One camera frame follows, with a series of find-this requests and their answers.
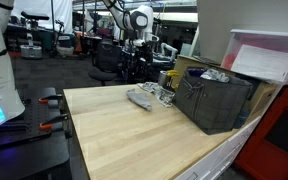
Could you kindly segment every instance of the white cabinet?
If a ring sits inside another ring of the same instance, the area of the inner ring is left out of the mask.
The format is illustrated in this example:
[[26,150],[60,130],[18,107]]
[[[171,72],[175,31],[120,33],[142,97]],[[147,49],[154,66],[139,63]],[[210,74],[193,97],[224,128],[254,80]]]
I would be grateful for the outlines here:
[[261,117],[240,129],[236,134],[207,154],[178,176],[177,180],[209,180],[218,178],[234,161]]

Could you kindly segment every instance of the wooden table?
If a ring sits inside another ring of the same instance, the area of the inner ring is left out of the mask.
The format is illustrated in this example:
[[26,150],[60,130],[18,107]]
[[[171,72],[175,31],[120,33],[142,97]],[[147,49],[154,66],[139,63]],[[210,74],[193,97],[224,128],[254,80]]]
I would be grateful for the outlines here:
[[[152,111],[126,91],[147,93]],[[66,89],[86,168],[95,179],[173,179],[237,132],[206,135],[136,85]]]

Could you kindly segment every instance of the ceiling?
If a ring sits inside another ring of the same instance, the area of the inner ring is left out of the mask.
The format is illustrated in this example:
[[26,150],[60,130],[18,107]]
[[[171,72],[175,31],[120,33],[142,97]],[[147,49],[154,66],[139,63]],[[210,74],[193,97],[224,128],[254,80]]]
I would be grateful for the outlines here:
[[[107,11],[102,0],[97,1],[98,11]],[[83,9],[83,0],[73,0],[73,9],[80,11]],[[197,12],[196,0],[124,0],[125,9],[135,9],[140,5],[152,6],[154,12],[159,12],[165,6],[164,12]],[[94,10],[95,0],[85,0],[85,9]]]

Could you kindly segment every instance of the office chair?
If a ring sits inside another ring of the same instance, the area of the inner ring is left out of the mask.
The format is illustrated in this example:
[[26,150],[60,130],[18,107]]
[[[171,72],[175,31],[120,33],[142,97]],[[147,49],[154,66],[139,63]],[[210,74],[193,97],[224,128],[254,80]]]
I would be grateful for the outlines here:
[[88,75],[105,86],[106,81],[112,81],[117,76],[118,64],[122,48],[108,42],[101,42],[97,46],[95,67]]

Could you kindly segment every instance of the clear plastic container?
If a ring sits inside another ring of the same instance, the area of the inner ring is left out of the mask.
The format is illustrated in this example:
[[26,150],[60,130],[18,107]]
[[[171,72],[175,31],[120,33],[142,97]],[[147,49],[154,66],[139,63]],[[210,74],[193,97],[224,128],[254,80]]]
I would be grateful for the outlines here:
[[238,29],[231,33],[223,68],[288,84],[288,33]]

